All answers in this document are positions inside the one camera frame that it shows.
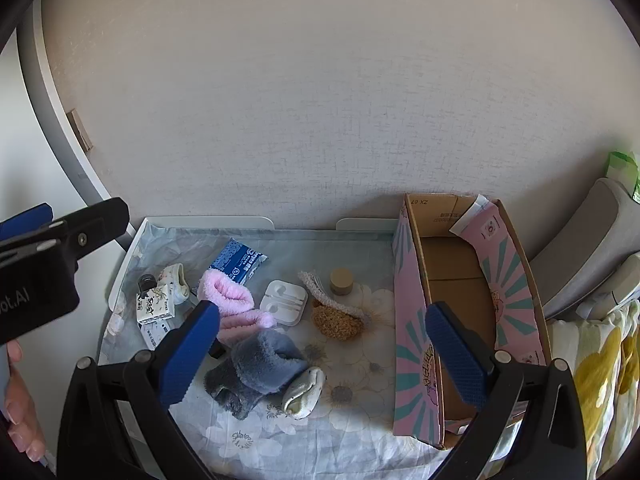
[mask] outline yellow leaf print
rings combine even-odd
[[[607,405],[603,399],[598,403],[598,398],[602,395],[601,388],[611,377],[618,352],[620,352],[620,329],[615,327],[609,333],[602,350],[587,355],[575,371],[575,388],[578,390],[580,399],[587,443],[591,441]]]
[[[640,377],[640,366],[638,364],[638,329],[633,335],[625,337],[622,342],[622,362],[620,363],[620,375],[618,377],[618,394],[624,395],[629,391],[632,384]]]

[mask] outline wall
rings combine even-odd
[[[0,125],[0,220],[43,202],[56,218],[86,205],[60,168],[31,108],[15,34],[0,55]],[[18,338],[24,350],[18,368],[54,454],[71,375],[79,358],[98,353],[107,294],[123,257],[122,248],[110,242],[83,258],[76,272],[76,310]]]
[[[395,216],[503,199],[530,255],[640,128],[608,0],[43,0],[47,53],[133,219]]]

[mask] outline blue gripper pad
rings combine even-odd
[[[442,303],[432,303],[427,307],[424,316],[427,335],[456,385],[460,398],[481,410],[487,399],[487,374],[443,312]]]
[[[217,306],[201,301],[182,326],[171,330],[158,345],[150,373],[165,409],[184,398],[219,329]]]

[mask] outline gray fuzzy sock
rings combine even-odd
[[[243,420],[267,394],[279,392],[308,364],[289,337],[260,330],[231,350],[205,375],[205,389],[225,410]]]

